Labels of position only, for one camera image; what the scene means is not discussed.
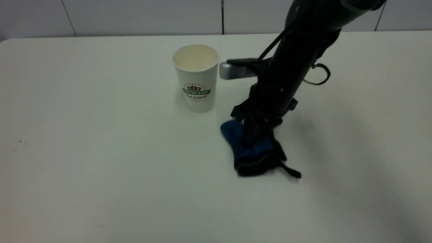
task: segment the blue cloth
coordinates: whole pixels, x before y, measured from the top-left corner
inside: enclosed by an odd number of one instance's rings
[[[223,136],[231,145],[234,152],[234,168],[241,176],[258,176],[269,169],[281,167],[295,178],[302,174],[288,168],[282,163],[286,156],[279,142],[274,139],[273,132],[256,141],[251,147],[241,144],[244,125],[234,120],[227,121],[220,126]]]
[[[231,145],[232,151],[234,152],[234,161],[242,157],[256,157],[264,151],[274,149],[269,136],[265,136],[251,147],[243,146],[240,142],[241,135],[243,134],[243,124],[234,120],[222,124],[220,130]]]

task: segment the white table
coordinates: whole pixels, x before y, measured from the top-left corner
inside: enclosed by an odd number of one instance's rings
[[[171,61],[193,43],[256,57],[275,37],[2,42],[0,242],[430,242],[432,32],[341,33],[331,79],[302,84],[275,130],[298,182],[233,169],[219,126],[254,78],[218,80],[193,113]]]

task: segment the black robotic arm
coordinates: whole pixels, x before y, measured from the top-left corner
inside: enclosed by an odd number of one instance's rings
[[[379,9],[386,0],[294,0],[285,30],[259,58],[234,59],[220,64],[220,77],[257,76],[249,98],[235,106],[231,116],[244,122],[241,142],[249,147],[282,123],[293,110],[293,98],[309,69],[339,37],[346,24],[362,14]],[[278,43],[272,58],[265,55]]]

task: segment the black cable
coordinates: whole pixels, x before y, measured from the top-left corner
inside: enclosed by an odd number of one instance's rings
[[[322,63],[318,63],[318,64],[312,65],[312,69],[314,69],[316,67],[323,68],[326,71],[326,73],[327,73],[327,78],[324,81],[320,82],[320,83],[311,83],[311,82],[307,81],[306,79],[303,79],[303,81],[305,81],[308,84],[312,84],[312,85],[322,85],[322,84],[325,84],[325,82],[327,82],[327,80],[330,78],[330,75],[331,75],[330,69],[328,69],[328,67],[326,65],[322,64]]]
[[[291,22],[291,24],[286,27],[277,37],[276,39],[273,40],[273,42],[264,50],[263,53],[261,53],[261,55],[258,57],[258,61],[263,60],[264,57],[266,57],[266,55],[271,51],[271,49],[273,49],[275,47],[275,45],[282,40],[282,38],[288,34],[288,32],[290,32],[292,30],[292,28],[294,27],[294,25],[297,24],[297,22],[305,15],[305,13],[307,13],[310,8],[311,8],[312,4],[309,4],[306,9],[300,14],[300,16],[298,16],[295,20],[293,20]]]

